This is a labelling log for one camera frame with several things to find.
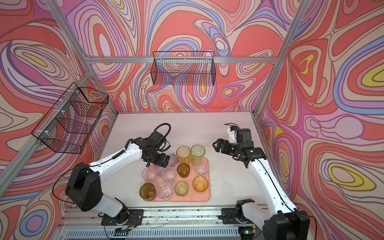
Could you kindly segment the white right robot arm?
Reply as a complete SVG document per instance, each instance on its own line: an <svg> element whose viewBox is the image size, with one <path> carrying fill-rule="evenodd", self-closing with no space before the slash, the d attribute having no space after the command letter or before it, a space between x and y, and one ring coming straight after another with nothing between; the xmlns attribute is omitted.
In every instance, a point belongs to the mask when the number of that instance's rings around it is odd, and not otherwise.
<svg viewBox="0 0 384 240"><path fill-rule="evenodd" d="M237 201L236 219L240 223L254 223L266 240L307 239L310 216L300 211L280 186L266 154L254 146L250 129L230 124L228 134L228 140L218 139L213 143L215 151L244 163L255 177L268 206L265 211L251 199Z"/></svg>

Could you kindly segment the clear glass small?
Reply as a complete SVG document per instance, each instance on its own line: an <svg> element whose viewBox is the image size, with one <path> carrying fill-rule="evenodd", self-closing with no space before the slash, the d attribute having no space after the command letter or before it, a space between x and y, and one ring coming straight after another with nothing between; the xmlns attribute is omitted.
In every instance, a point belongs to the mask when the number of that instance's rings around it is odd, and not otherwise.
<svg viewBox="0 0 384 240"><path fill-rule="evenodd" d="M198 161L196 164L195 164L195 172L198 174L198 175L206 175L209 173L209 161L207 158L203 158L201 161Z"/></svg>

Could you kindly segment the small dark amber glass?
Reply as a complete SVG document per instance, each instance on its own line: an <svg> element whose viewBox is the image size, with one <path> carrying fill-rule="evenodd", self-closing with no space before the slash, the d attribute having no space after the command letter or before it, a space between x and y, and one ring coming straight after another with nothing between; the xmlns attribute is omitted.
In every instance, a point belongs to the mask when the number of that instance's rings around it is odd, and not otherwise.
<svg viewBox="0 0 384 240"><path fill-rule="evenodd" d="M187 178L190 174L190 166L186 163L181 163L177 167L177 172L181 178Z"/></svg>

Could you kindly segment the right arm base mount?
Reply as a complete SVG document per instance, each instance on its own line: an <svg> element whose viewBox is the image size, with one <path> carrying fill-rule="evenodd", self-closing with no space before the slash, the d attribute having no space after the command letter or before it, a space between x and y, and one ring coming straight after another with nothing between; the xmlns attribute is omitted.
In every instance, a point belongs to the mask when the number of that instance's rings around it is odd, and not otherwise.
<svg viewBox="0 0 384 240"><path fill-rule="evenodd" d="M238 200L233 208L222 208L221 215L218 216L223 224L254 224L251 220L247 219L242 210L242 206L246 203L255 203L252 199Z"/></svg>

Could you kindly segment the green glass tumbler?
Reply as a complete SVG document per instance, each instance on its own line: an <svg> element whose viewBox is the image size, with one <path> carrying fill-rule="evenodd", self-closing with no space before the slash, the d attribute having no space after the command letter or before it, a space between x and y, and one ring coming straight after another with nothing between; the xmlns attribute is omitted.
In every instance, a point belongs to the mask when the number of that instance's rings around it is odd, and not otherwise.
<svg viewBox="0 0 384 240"><path fill-rule="evenodd" d="M189 191L189 186L186 182L180 181L175 184L175 193L176 195L183 197Z"/></svg>

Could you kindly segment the dark olive dotted glass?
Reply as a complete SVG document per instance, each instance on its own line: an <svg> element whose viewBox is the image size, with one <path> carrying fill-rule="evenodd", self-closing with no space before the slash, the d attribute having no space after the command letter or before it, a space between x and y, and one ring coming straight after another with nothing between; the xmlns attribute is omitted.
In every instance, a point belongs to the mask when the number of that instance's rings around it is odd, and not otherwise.
<svg viewBox="0 0 384 240"><path fill-rule="evenodd" d="M156 188L152 183L145 183L139 191L140 197L145 201L152 201L156 198Z"/></svg>

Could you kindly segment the blue textured tall glass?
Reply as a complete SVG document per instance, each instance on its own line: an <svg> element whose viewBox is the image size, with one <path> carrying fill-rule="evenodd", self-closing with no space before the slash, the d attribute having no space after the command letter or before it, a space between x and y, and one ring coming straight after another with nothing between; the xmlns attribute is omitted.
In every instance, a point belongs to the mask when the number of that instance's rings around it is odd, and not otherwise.
<svg viewBox="0 0 384 240"><path fill-rule="evenodd" d="M179 160L175 154L170 155L168 167L175 167L179 163Z"/></svg>

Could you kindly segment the yellow tall glass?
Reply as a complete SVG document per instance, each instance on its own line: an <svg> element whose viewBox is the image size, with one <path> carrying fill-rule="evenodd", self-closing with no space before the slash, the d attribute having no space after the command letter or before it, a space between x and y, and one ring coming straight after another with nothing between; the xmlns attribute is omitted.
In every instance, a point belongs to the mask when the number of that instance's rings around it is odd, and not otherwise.
<svg viewBox="0 0 384 240"><path fill-rule="evenodd" d="M189 164L191 149L187 146L180 146L176 151L177 158L181 164Z"/></svg>

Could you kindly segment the pink plastic tray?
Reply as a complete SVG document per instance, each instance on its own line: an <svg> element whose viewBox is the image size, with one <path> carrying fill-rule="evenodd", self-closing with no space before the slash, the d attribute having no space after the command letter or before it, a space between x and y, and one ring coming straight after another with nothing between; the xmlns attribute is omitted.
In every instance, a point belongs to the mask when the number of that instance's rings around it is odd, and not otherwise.
<svg viewBox="0 0 384 240"><path fill-rule="evenodd" d="M176 171L177 171L177 167L180 163L178 163L175 167L173 167ZM198 175L196 172L195 172L195 166L193 166L192 164L189 164L190 166L190 174L187 178L181 178L179 176L179 174L177 175L176 179L169 183L171 184L173 187L174 187L174 193L173 193L173 196L170 200L168 201L164 201L162 199L160 199L158 197L158 188L161 184L163 183L166 183L162 180L161 178L161 173L162 173L162 170L165 169L165 168L161 168L161 167L158 167L158 166L154 166L157 171L158 171L158 176L159 176L159 179L156 183L154 183L153 185L155 186L156 188L156 198L154 199L155 202L193 202L193 203L197 203L197 202L207 202L210 198L211 198L211 190L210 190L210 170L209 170L209 173L206 174L206 175L203 175L204 177L206 177L209 181L209 186L207 188L206 191L200 193L200 192L197 192L194 188L193 188L193 179L197 176L202 176L202 175ZM175 184L177 182L180 182L180 181L184 181L188 184L189 186L189 191L188 193L183 196L183 197L180 197L178 195L176 195L175 193Z"/></svg>

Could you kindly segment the yellow-green tall glass back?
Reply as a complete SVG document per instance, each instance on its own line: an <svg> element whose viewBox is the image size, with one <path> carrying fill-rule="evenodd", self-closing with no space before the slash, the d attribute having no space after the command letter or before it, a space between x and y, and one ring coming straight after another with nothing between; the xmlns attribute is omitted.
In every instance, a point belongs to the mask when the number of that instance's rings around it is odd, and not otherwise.
<svg viewBox="0 0 384 240"><path fill-rule="evenodd" d="M200 162L203 159L205 153L206 153L206 150L202 145L192 146L192 148L191 148L191 154L192 154L191 163L192 163L192 165L195 166L198 162Z"/></svg>

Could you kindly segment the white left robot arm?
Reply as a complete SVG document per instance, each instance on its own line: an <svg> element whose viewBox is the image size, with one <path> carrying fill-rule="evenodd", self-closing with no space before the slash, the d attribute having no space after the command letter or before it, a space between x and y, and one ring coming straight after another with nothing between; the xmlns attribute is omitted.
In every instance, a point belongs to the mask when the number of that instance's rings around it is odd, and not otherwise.
<svg viewBox="0 0 384 240"><path fill-rule="evenodd" d="M104 159L84 164L77 164L71 173L65 194L83 212L97 211L111 218L126 219L127 207L118 199L103 193L102 183L127 165L143 160L165 168L170 156L166 136L153 131L148 138L129 139L124 148Z"/></svg>

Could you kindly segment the clear faceted glass tumbler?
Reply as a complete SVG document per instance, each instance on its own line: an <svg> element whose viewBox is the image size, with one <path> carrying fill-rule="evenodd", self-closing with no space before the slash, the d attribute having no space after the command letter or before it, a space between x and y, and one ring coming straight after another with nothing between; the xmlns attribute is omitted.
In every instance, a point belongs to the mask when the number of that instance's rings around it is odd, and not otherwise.
<svg viewBox="0 0 384 240"><path fill-rule="evenodd" d="M157 169L153 166L145 168L142 172L142 178L148 183L156 183L159 179Z"/></svg>

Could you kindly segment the clear glass tumbler front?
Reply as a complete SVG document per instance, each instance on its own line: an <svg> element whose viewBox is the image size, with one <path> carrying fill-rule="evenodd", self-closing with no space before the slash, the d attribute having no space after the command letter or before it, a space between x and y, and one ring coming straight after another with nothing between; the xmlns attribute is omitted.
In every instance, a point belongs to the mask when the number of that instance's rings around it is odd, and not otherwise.
<svg viewBox="0 0 384 240"><path fill-rule="evenodd" d="M164 201L168 201L172 198L174 193L174 187L169 183L163 183L158 188L158 197Z"/></svg>

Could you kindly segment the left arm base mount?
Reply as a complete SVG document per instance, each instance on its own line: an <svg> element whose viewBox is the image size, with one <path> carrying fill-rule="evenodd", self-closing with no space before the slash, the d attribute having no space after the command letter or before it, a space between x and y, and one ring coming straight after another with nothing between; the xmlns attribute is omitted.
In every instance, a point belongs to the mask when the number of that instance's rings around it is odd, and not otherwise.
<svg viewBox="0 0 384 240"><path fill-rule="evenodd" d="M143 209L129 209L122 201L118 200L123 205L123 209L116 217L103 215L101 222L102 226L128 226L137 227L141 225L144 216Z"/></svg>

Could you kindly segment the amber glass tumbler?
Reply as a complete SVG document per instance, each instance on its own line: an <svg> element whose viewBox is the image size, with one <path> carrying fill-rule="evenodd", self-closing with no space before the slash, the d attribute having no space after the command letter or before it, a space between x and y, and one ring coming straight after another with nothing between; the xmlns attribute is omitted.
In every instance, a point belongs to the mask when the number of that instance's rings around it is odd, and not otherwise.
<svg viewBox="0 0 384 240"><path fill-rule="evenodd" d="M209 181L204 176L197 176L193 179L193 188L197 192L202 193L202 192L206 191L208 186L209 186Z"/></svg>

